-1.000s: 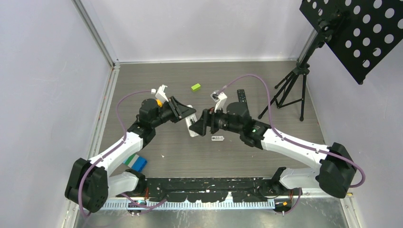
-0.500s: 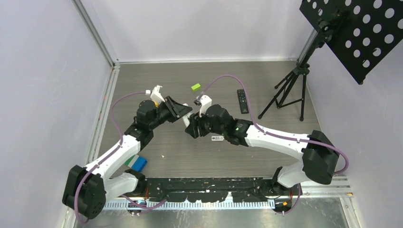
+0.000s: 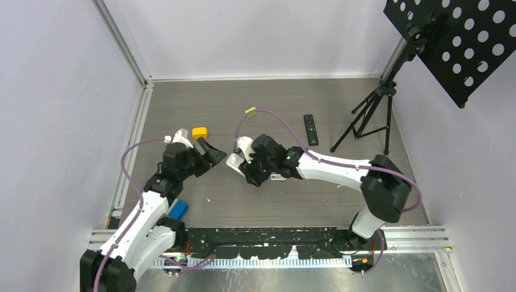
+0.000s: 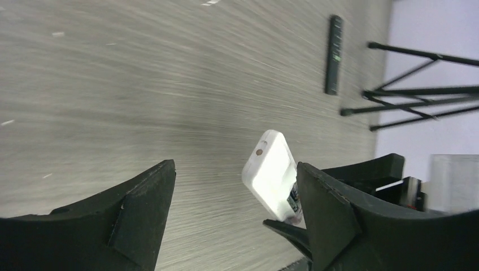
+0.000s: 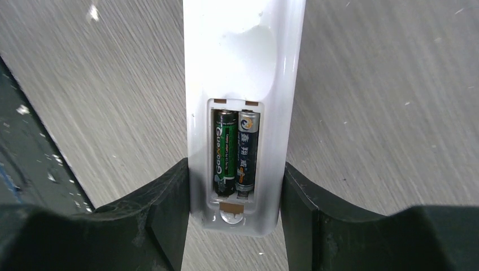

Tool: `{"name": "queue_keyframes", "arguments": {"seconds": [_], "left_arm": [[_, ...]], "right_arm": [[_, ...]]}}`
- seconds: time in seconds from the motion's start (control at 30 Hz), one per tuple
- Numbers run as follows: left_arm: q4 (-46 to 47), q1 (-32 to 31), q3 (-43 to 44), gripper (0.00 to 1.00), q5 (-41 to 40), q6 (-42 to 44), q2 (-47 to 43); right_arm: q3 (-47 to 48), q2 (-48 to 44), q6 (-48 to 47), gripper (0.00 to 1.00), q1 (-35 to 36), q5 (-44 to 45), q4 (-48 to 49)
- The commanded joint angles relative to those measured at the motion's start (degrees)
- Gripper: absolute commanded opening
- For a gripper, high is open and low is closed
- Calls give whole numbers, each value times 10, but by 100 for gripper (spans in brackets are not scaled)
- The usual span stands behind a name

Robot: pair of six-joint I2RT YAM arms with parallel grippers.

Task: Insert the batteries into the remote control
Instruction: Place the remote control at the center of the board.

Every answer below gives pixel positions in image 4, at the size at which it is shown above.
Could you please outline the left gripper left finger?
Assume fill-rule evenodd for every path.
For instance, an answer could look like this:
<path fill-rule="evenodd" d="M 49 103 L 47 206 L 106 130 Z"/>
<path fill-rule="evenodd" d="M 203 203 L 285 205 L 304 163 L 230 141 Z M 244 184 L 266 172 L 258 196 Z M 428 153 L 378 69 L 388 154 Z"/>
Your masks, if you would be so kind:
<path fill-rule="evenodd" d="M 47 215 L 1 219 L 2 270 L 154 270 L 175 187 L 173 160 Z"/>

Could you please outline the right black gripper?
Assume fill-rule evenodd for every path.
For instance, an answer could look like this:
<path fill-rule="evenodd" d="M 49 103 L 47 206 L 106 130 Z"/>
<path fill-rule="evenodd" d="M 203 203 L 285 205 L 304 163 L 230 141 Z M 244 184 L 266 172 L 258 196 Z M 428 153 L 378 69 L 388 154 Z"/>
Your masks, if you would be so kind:
<path fill-rule="evenodd" d="M 400 181 L 405 158 L 392 153 L 361 163 L 323 169 L 327 175 L 363 192 L 371 193 L 379 187 Z M 377 190 L 374 196 L 402 207 L 426 210 L 426 193 L 422 192 L 422 180 L 406 177 L 401 183 Z"/>

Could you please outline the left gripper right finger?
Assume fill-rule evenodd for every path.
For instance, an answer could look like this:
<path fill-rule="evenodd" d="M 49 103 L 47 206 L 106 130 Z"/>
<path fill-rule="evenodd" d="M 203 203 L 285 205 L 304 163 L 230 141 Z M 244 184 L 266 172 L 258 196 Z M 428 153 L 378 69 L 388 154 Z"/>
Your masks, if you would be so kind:
<path fill-rule="evenodd" d="M 314 270 L 477 270 L 478 211 L 404 208 L 297 165 Z"/>

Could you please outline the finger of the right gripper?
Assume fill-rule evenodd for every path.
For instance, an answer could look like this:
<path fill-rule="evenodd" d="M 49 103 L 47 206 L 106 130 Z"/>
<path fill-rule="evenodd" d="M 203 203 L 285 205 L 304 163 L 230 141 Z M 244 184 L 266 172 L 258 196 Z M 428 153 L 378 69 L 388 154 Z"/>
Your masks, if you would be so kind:
<path fill-rule="evenodd" d="M 290 242 L 309 262 L 312 253 L 307 230 L 285 222 L 266 219 L 262 224 Z"/>

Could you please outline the white remote control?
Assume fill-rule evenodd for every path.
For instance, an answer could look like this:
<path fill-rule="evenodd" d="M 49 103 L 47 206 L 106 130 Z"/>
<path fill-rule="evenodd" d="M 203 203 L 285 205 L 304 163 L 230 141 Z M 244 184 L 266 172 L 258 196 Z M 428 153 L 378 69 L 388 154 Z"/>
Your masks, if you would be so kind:
<path fill-rule="evenodd" d="M 265 131 L 241 174 L 243 184 L 276 220 L 298 225 L 303 218 L 297 164 L 285 136 Z"/>

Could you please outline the black remote control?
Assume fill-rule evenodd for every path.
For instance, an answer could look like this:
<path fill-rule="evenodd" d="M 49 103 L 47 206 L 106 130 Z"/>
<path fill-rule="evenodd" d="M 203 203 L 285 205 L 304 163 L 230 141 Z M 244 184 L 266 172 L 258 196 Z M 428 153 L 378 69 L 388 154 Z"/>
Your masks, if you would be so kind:
<path fill-rule="evenodd" d="M 326 56 L 325 94 L 337 95 L 339 66 L 341 63 L 343 20 L 338 15 L 329 19 L 328 53 Z"/>

